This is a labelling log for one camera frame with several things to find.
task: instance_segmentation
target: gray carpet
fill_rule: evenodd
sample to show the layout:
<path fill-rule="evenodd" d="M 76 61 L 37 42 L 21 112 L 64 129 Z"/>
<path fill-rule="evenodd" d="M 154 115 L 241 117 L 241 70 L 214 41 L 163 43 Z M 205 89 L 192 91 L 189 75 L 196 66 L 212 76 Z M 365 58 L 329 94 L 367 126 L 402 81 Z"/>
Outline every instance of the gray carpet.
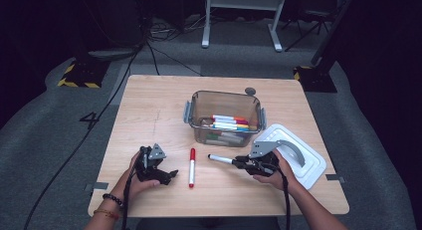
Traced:
<path fill-rule="evenodd" d="M 290 52 L 276 53 L 266 23 L 217 23 L 211 28 L 208 49 L 201 48 L 202 30 L 151 42 L 156 50 L 197 72 L 154 52 L 160 75 L 292 79 L 293 67 L 310 64 L 324 32 L 312 34 Z M 299 36 L 294 24 L 278 33 L 284 46 Z M 52 70 L 46 78 L 47 91 L 0 130 L 0 229 L 23 229 L 38 196 L 86 134 L 88 125 L 79 119 L 102 111 L 129 59 L 110 64 L 101 89 L 58 87 L 71 61 Z M 145 47 L 130 73 L 155 74 L 153 65 Z M 360 112 L 344 72 L 335 65 L 330 74 L 337 94 L 306 96 L 336 171 L 345 179 L 342 187 L 350 211 L 338 218 L 350 229 L 416 229 L 406 188 Z M 82 229 L 87 224 L 91 199 L 87 184 L 97 180 L 119 97 L 47 190 L 29 229 Z M 284 229 L 285 217 L 279 220 Z M 136 222 L 129 219 L 128 227 L 134 229 Z M 292 229 L 308 229 L 305 219 L 294 216 Z"/>

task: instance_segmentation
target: black cable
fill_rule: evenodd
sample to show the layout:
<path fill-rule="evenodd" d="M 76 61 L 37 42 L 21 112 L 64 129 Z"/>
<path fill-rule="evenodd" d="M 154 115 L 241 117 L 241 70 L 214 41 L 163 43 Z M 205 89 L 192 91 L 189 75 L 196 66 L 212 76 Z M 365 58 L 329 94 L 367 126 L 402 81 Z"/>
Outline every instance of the black cable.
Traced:
<path fill-rule="evenodd" d="M 100 112 L 99 116 L 98 116 L 98 120 L 100 120 L 100 117 L 103 115 L 103 113 L 106 111 L 106 109 L 108 108 L 108 106 L 111 104 L 111 101 L 114 99 L 114 97 L 117 95 L 118 90 L 120 89 L 125 76 L 128 73 L 129 67 L 131 65 L 131 63 L 133 62 L 133 60 L 135 59 L 136 55 L 139 53 L 141 47 L 137 48 L 137 52 L 135 54 L 133 54 L 132 58 L 129 61 L 129 64 L 127 66 L 126 72 L 124 73 L 123 78 L 120 81 L 120 84 L 118 85 L 117 89 L 115 90 L 114 94 L 112 95 L 112 97 L 108 100 L 107 104 L 105 105 L 105 107 L 103 108 L 103 110 Z M 84 135 L 84 137 L 82 138 L 82 140 L 78 143 L 77 147 L 73 150 L 73 152 L 71 153 L 71 155 L 69 155 L 69 157 L 65 160 L 65 162 L 60 166 L 59 170 L 55 173 L 55 175 L 52 177 L 52 179 L 49 181 L 49 183 L 46 185 L 46 187 L 43 189 L 43 191 L 41 192 L 41 194 L 38 196 L 37 201 L 35 202 L 35 204 L 33 205 L 30 214 L 28 215 L 28 218 L 25 222 L 25 227 L 24 230 L 28 229 L 28 225 L 31 221 L 32 215 L 34 214 L 35 210 L 37 209 L 38 204 L 40 203 L 41 199 L 43 198 L 44 194 L 47 192 L 47 190 L 49 189 L 49 187 L 52 185 L 52 183 L 54 182 L 54 180 L 57 178 L 57 176 L 61 173 L 61 171 L 63 170 L 63 168 L 65 168 L 65 166 L 68 164 L 68 162 L 72 159 L 72 157 L 75 155 L 75 153 L 77 153 L 77 151 L 80 149 L 80 147 L 82 146 L 82 144 L 85 142 L 85 140 L 87 139 L 88 135 L 90 135 L 91 131 L 94 129 L 94 127 L 96 126 L 96 124 L 98 123 L 98 121 L 94 121 L 93 125 L 91 128 L 89 128 L 89 130 L 87 131 L 87 133 Z"/>
<path fill-rule="evenodd" d="M 286 229 L 290 229 L 290 222 L 291 222 L 291 206 L 290 206 L 290 199 L 289 199 L 289 182 L 286 176 L 283 174 L 282 170 L 277 168 L 277 170 L 282 174 L 283 178 L 283 192 L 285 192 L 285 199 L 286 199 Z"/>
<path fill-rule="evenodd" d="M 151 31 L 149 33 L 148 40 L 150 40 L 151 42 L 171 41 L 180 36 L 181 34 L 181 32 L 176 29 L 167 28 L 167 25 L 165 25 L 164 23 L 155 23 L 152 25 L 150 30 Z M 165 33 L 164 37 L 157 37 L 153 35 L 161 33 Z"/>
<path fill-rule="evenodd" d="M 134 170 L 135 170 L 137 163 L 139 162 L 141 156 L 142 156 L 142 151 L 139 152 L 139 155 L 137 156 L 136 161 L 134 162 L 133 167 L 130 170 L 129 177 L 127 178 L 126 185 L 124 187 L 124 192 L 123 192 L 124 204 L 123 204 L 123 217 L 122 217 L 122 222 L 121 222 L 121 230 L 126 229 L 127 210 L 128 210 L 128 205 L 129 205 L 129 191 L 130 191 L 131 179 L 136 175 Z"/>
<path fill-rule="evenodd" d="M 286 229 L 290 230 L 291 225 L 291 206 L 290 206 L 290 198 L 289 198 L 289 182 L 286 176 L 283 174 L 282 170 L 271 163 L 262 163 L 262 166 L 268 166 L 270 169 L 277 169 L 277 171 L 282 174 L 283 179 L 283 192 L 285 193 L 285 200 L 286 200 Z"/>
<path fill-rule="evenodd" d="M 100 31 L 103 33 L 103 35 L 113 44 L 119 46 L 119 47 L 123 47 L 123 48 L 136 48 L 142 45 L 143 40 L 141 40 L 139 43 L 132 45 L 132 46 L 128 46 L 125 44 L 121 44 L 117 41 L 115 41 L 114 39 L 112 39 L 107 33 L 106 31 L 102 28 L 102 26 L 100 25 L 99 21 L 97 21 L 96 16 L 94 15 L 93 11 L 91 10 L 90 6 L 88 5 L 86 0 L 82 0 L 84 5 L 87 7 L 88 12 L 90 13 L 90 16 L 93 18 L 94 22 L 96 23 L 97 27 L 100 29 Z"/>
<path fill-rule="evenodd" d="M 151 46 L 149 46 L 149 48 L 150 48 L 150 49 L 152 49 L 152 50 L 154 50 L 154 51 L 156 51 L 156 52 L 158 52 L 158 53 L 160 53 L 160 54 L 163 54 L 163 55 L 164 55 L 164 56 L 166 56 L 167 58 L 169 58 L 169 59 L 173 60 L 174 62 L 176 62 L 176 63 L 178 63 L 178 64 L 182 65 L 183 67 L 185 67 L 185 68 L 189 69 L 190 71 L 194 72 L 195 74 L 199 75 L 200 77 L 204 77 L 202 74 L 200 74 L 200 73 L 196 72 L 195 70 L 193 70 L 193 69 L 189 68 L 188 66 L 186 66 L 186 65 L 185 65 L 185 64 L 183 64 L 183 63 L 181 63 L 180 61 L 177 61 L 176 59 L 171 58 L 171 57 L 170 57 L 170 56 L 168 56 L 167 54 L 165 54 L 165 53 L 163 53 L 163 52 L 161 52 L 161 51 L 159 51 L 159 50 L 157 50 L 157 49 L 155 49 L 155 48 L 152 48 Z"/>
<path fill-rule="evenodd" d="M 148 42 L 146 42 L 146 44 L 148 45 L 149 50 L 151 51 L 151 55 L 152 55 L 152 59 L 154 60 L 154 66 L 155 66 L 155 71 L 157 72 L 157 75 L 160 76 L 159 72 L 158 72 L 158 67 L 157 67 L 157 61 L 155 60 L 155 55 L 154 52 L 152 51 L 151 46 L 149 45 Z"/>

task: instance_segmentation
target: wooden table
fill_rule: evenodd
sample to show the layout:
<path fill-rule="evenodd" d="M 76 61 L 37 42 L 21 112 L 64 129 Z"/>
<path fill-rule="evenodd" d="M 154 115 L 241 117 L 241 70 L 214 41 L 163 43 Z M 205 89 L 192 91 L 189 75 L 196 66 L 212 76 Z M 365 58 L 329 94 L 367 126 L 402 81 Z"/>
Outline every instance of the wooden table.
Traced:
<path fill-rule="evenodd" d="M 244 94 L 254 88 L 267 112 L 268 126 L 280 123 L 296 134 L 326 161 L 324 174 L 335 174 L 303 89 L 294 80 L 131 76 L 111 132 L 98 182 L 89 207 L 92 215 L 128 168 L 141 146 L 158 143 L 167 157 L 163 171 L 178 169 L 169 185 L 142 192 L 130 204 L 130 217 L 269 216 L 286 214 L 283 192 L 259 183 L 245 170 L 208 159 L 209 153 L 233 158 L 246 155 L 243 148 L 205 145 L 194 140 L 193 129 L 183 122 L 183 110 L 200 90 Z M 188 187 L 190 148 L 196 148 L 195 187 Z M 345 214 L 348 204 L 340 183 L 322 175 L 311 188 L 312 195 L 331 213 Z M 292 214 L 301 214 L 291 199 Z"/>

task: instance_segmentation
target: plastic container lid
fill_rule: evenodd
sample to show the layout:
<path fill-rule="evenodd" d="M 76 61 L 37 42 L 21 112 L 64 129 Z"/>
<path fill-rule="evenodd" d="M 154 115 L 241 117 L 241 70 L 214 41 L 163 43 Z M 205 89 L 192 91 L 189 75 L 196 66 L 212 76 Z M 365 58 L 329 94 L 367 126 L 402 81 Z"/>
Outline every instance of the plastic container lid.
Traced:
<path fill-rule="evenodd" d="M 293 173 L 299 183 L 304 188 L 310 189 L 325 171 L 325 160 L 309 145 L 278 123 L 268 127 L 254 141 L 277 141 L 279 139 L 291 142 L 301 151 L 305 159 L 304 166 L 299 164 L 297 154 L 291 148 L 286 145 L 277 148 L 292 167 Z"/>

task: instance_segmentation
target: black wristband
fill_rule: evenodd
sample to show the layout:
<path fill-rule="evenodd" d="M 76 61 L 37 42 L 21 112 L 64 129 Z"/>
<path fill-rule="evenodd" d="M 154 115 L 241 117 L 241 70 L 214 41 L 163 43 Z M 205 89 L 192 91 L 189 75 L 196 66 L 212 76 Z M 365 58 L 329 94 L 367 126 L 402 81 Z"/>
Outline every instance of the black wristband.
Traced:
<path fill-rule="evenodd" d="M 115 197 L 115 196 L 113 196 L 109 193 L 105 193 L 103 195 L 103 199 L 106 199 L 106 198 L 111 199 L 112 201 L 116 202 L 118 204 L 118 206 L 120 206 L 120 208 L 123 207 L 123 202 L 120 199 L 118 199 L 117 197 Z"/>

